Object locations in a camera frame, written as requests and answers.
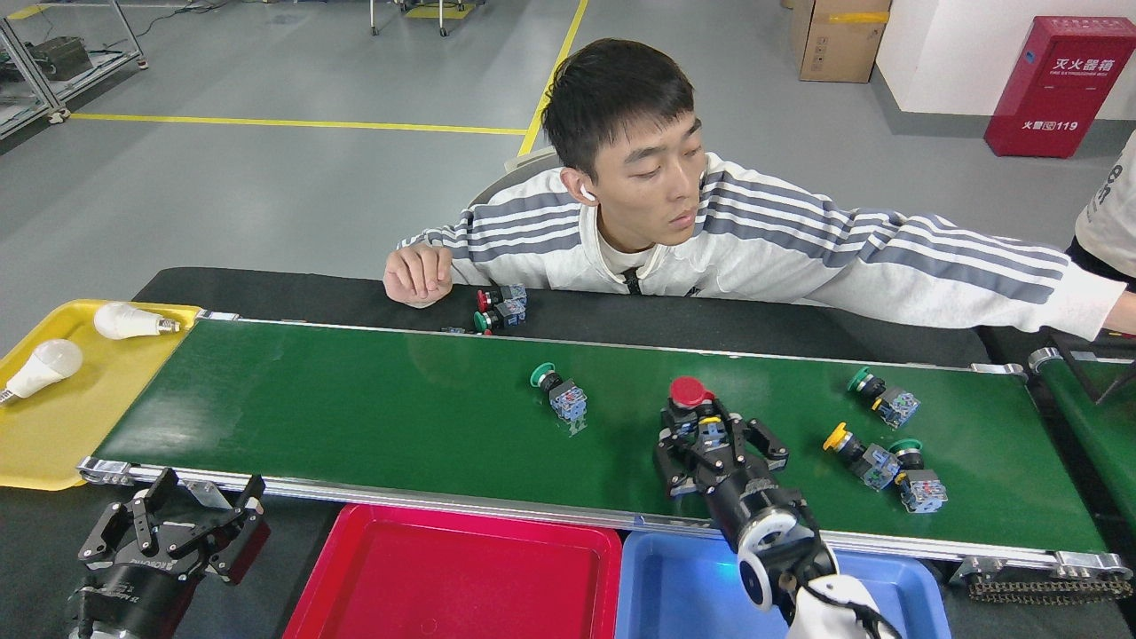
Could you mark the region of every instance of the hand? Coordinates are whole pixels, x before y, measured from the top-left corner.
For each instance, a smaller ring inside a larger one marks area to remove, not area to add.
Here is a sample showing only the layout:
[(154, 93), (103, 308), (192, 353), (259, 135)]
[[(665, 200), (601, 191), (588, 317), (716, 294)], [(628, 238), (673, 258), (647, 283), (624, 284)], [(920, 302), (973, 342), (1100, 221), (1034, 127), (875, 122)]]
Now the hand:
[(1136, 293), (1120, 293), (1120, 299), (1104, 320), (1104, 327), (1129, 335), (1136, 334)]
[(445, 247), (410, 244), (386, 256), (383, 288), (386, 297), (418, 308), (450, 294), (453, 254)]

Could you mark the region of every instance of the green conveyor belt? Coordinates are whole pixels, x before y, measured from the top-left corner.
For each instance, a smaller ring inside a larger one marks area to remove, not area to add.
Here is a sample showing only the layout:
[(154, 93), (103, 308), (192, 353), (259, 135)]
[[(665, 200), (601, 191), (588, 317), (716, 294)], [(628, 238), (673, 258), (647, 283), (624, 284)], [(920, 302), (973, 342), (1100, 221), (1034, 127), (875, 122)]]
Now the green conveyor belt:
[[(1109, 388), (1126, 365), (1105, 362), (1078, 362), (1099, 391)], [(1074, 434), (1085, 447), (1101, 481), (1128, 525), (1136, 530), (1136, 382), (1117, 389), (1097, 406), (1074, 376), (1069, 365), (1051, 359), (1038, 367), (1038, 374)]]
[[(569, 438), (533, 368), (553, 362), (588, 397)], [(94, 454), (150, 465), (655, 515), (705, 516), (665, 497), (652, 465), (670, 381), (700, 377), (790, 447), (782, 483), (822, 528), (1100, 551), (1103, 543), (1022, 381), (874, 366), (922, 400), (902, 431), (845, 390), (859, 364), (677, 350), (203, 321)], [(924, 442), (950, 501), (910, 515), (821, 450), (837, 422), (866, 442)]]

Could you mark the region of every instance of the white light bulb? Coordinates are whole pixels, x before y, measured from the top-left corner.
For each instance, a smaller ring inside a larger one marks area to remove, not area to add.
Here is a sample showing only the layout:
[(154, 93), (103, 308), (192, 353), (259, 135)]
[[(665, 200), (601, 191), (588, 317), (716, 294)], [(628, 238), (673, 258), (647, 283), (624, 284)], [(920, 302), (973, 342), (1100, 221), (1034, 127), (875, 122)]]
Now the white light bulb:
[(94, 330), (111, 340), (124, 340), (137, 335), (176, 333), (182, 325), (157, 313), (134, 308), (125, 301), (105, 304), (94, 312)]
[(83, 365), (83, 351), (75, 342), (48, 340), (35, 347), (27, 364), (8, 380), (0, 391), (0, 406), (18, 398), (30, 397), (48, 384), (67, 379)]

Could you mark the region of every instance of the person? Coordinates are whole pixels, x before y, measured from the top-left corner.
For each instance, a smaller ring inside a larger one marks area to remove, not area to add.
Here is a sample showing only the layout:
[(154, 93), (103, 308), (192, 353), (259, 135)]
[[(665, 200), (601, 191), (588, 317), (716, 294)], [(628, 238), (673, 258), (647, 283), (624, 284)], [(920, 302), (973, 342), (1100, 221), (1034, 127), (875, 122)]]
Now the person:
[(1085, 271), (1128, 284), (1136, 291), (1136, 131), (1117, 165), (1077, 216), (1066, 254)]
[(391, 299), (453, 283), (794, 302), (937, 327), (1136, 331), (1136, 294), (1059, 250), (937, 216), (842, 210), (702, 147), (693, 88), (638, 42), (600, 40), (558, 68), (542, 125), (563, 164), (387, 256)]

